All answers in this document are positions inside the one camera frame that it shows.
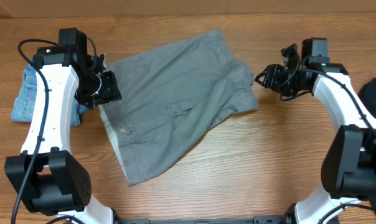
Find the grey shorts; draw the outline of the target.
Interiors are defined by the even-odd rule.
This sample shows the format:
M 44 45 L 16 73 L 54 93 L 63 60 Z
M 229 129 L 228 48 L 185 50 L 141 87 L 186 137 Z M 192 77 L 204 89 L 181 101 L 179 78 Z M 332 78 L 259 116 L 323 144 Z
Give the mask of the grey shorts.
M 231 114 L 258 108 L 253 73 L 215 29 L 110 65 L 122 98 L 99 107 L 130 185 L 173 166 Z

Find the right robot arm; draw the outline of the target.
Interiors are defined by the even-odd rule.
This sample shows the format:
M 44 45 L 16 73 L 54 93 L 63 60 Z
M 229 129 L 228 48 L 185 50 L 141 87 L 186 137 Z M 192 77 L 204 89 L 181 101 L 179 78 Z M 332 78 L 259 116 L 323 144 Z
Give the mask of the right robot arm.
M 338 223 L 347 208 L 376 198 L 376 118 L 355 93 L 348 71 L 332 63 L 326 38 L 310 38 L 281 49 L 284 63 L 270 64 L 255 81 L 279 93 L 281 101 L 305 94 L 317 98 L 336 135 L 321 167 L 321 185 L 284 215 L 254 217 L 254 223 Z

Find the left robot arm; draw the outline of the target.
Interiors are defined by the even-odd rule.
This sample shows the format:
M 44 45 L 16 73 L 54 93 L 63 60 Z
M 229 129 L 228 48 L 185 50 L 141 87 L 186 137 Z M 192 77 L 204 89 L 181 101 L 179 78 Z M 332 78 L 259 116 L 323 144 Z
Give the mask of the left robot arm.
M 4 170 L 17 192 L 15 207 L 42 213 L 51 222 L 116 224 L 120 218 L 92 194 L 88 171 L 72 155 L 70 123 L 74 102 L 93 109 L 121 99 L 105 56 L 89 54 L 92 40 L 76 28 L 61 29 L 57 42 L 42 41 L 29 59 L 37 95 L 29 133 Z

